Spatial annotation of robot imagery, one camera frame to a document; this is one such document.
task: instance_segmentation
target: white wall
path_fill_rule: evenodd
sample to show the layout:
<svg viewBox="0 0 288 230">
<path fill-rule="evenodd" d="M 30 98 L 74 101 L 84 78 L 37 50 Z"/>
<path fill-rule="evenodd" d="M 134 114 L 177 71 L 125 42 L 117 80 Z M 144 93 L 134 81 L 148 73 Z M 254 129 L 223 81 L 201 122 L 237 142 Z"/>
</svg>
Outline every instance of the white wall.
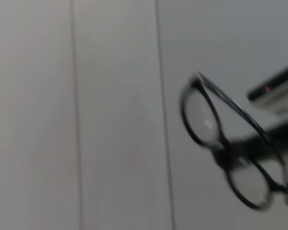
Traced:
<svg viewBox="0 0 288 230">
<path fill-rule="evenodd" d="M 84 229 L 171 229 L 153 0 L 75 1 Z"/>
<path fill-rule="evenodd" d="M 70 5 L 0 1 L 0 230 L 79 229 Z"/>
<path fill-rule="evenodd" d="M 178 110 L 181 89 L 200 70 L 261 125 L 276 121 L 251 108 L 246 92 L 288 65 L 288 0 L 159 0 L 158 7 L 177 229 L 288 230 L 283 197 L 265 213 L 248 209 L 188 136 Z M 217 109 L 229 136 L 251 131 L 225 106 Z M 279 179 L 276 166 L 268 168 Z"/>
</svg>

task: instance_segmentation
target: white device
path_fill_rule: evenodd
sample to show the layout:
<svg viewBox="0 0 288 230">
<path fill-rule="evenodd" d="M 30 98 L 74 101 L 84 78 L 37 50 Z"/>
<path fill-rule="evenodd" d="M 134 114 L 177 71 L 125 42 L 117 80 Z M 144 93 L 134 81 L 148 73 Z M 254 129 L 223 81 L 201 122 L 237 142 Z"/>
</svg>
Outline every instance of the white device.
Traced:
<svg viewBox="0 0 288 230">
<path fill-rule="evenodd" d="M 288 68 L 247 95 L 251 105 L 277 115 L 288 115 Z"/>
</svg>

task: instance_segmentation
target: vertical line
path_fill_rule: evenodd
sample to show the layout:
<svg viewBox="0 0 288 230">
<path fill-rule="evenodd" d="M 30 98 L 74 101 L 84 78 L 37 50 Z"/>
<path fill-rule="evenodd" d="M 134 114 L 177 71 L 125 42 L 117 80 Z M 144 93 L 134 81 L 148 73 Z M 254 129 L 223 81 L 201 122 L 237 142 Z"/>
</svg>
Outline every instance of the vertical line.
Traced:
<svg viewBox="0 0 288 230">
<path fill-rule="evenodd" d="M 172 186 L 172 174 L 169 157 L 169 142 L 168 142 L 168 125 L 167 125 L 167 111 L 165 102 L 165 86 L 164 86 L 164 73 L 163 73 L 163 62 L 162 62 L 162 48 L 161 48 L 161 34 L 160 34 L 160 17 L 159 17 L 159 4 L 158 0 L 155 0 L 155 14 L 156 14 L 156 30 L 157 30 L 157 42 L 158 42 L 158 57 L 159 57 L 159 69 L 160 69 L 160 82 L 161 82 L 161 93 L 162 93 L 162 109 L 163 109 L 163 120 L 164 120 L 164 136 L 166 144 L 166 155 L 167 155 L 167 170 L 168 170 L 168 190 L 169 190 L 169 202 L 171 211 L 171 229 L 176 230 L 175 221 L 175 208 L 174 208 L 174 197 L 173 197 L 173 186 Z"/>
<path fill-rule="evenodd" d="M 76 29 L 75 29 L 75 5 L 74 4 L 75 4 L 74 0 L 70 0 L 72 73 L 73 73 L 73 93 L 74 93 L 74 103 L 75 103 L 75 128 L 76 128 L 77 170 L 78 170 L 79 230 L 84 230 L 84 205 L 83 205 L 84 200 L 83 200 L 83 181 L 82 181 L 81 130 L 80 130 L 79 87 L 78 87 Z"/>
</svg>

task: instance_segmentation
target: black eyeglass frame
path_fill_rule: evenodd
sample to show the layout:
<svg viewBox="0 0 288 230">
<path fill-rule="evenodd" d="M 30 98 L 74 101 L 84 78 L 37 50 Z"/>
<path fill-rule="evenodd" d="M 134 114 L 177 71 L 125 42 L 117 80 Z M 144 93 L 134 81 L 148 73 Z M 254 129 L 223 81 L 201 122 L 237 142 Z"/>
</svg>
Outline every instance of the black eyeglass frame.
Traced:
<svg viewBox="0 0 288 230">
<path fill-rule="evenodd" d="M 211 90 L 217 97 L 219 97 L 223 102 L 225 102 L 234 111 L 236 111 L 244 120 L 246 120 L 258 132 L 261 139 L 264 141 L 264 143 L 267 145 L 270 151 L 275 154 L 276 158 L 279 160 L 281 164 L 284 185 L 278 184 L 277 182 L 275 182 L 270 177 L 270 175 L 265 171 L 265 169 L 256 160 L 254 160 L 253 158 L 248 158 L 247 154 L 244 155 L 246 160 L 248 160 L 249 162 L 251 162 L 258 168 L 258 170 L 262 173 L 262 175 L 264 176 L 268 184 L 269 192 L 266 196 L 266 200 L 260 205 L 254 204 L 250 202 L 248 199 L 246 199 L 239 192 L 239 190 L 235 187 L 233 183 L 233 180 L 231 177 L 231 170 L 233 170 L 234 165 L 237 162 L 238 157 L 239 157 L 239 155 L 236 154 L 237 150 L 240 151 L 245 148 L 243 147 L 242 142 L 229 142 L 228 139 L 225 137 L 219 115 L 204 87 Z M 217 127 L 218 127 L 218 137 L 217 137 L 217 141 L 214 143 L 209 143 L 209 142 L 205 142 L 201 140 L 193 132 L 188 122 L 185 107 L 186 107 L 188 97 L 190 96 L 191 93 L 193 93 L 194 90 L 198 90 L 202 94 L 202 96 L 208 102 L 215 116 Z M 266 209 L 270 205 L 272 201 L 272 192 L 283 192 L 286 195 L 286 203 L 288 204 L 288 170 L 287 170 L 285 161 L 282 158 L 282 156 L 277 152 L 275 148 L 273 148 L 273 143 L 271 142 L 269 136 L 244 109 L 242 109 L 234 100 L 228 97 L 220 88 L 218 88 L 212 81 L 210 81 L 203 74 L 198 73 L 196 76 L 194 76 L 192 80 L 190 81 L 190 84 L 183 91 L 181 98 L 180 98 L 180 112 L 181 112 L 182 121 L 190 137 L 198 145 L 207 147 L 212 151 L 217 164 L 225 171 L 225 176 L 226 176 L 226 179 L 230 188 L 232 189 L 234 194 L 240 199 L 240 201 L 242 201 L 246 206 L 252 209 L 262 210 L 262 209 Z"/>
</svg>

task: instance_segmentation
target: eyeglasses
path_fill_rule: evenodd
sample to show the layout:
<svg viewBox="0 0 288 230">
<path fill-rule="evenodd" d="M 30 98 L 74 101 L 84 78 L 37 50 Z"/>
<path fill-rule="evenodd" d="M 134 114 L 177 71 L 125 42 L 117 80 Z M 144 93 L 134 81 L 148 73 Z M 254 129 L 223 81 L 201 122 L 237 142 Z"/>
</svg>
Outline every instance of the eyeglasses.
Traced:
<svg viewBox="0 0 288 230">
<path fill-rule="evenodd" d="M 229 105 L 257 131 L 282 167 L 283 184 L 275 182 L 249 154 L 250 146 L 245 141 L 229 141 L 226 138 L 220 117 L 206 90 Z M 271 204 L 273 193 L 282 192 L 288 205 L 288 169 L 284 159 L 259 124 L 203 74 L 198 73 L 183 90 L 180 112 L 191 138 L 212 152 L 217 164 L 224 170 L 231 190 L 240 201 L 252 209 L 265 209 Z"/>
</svg>

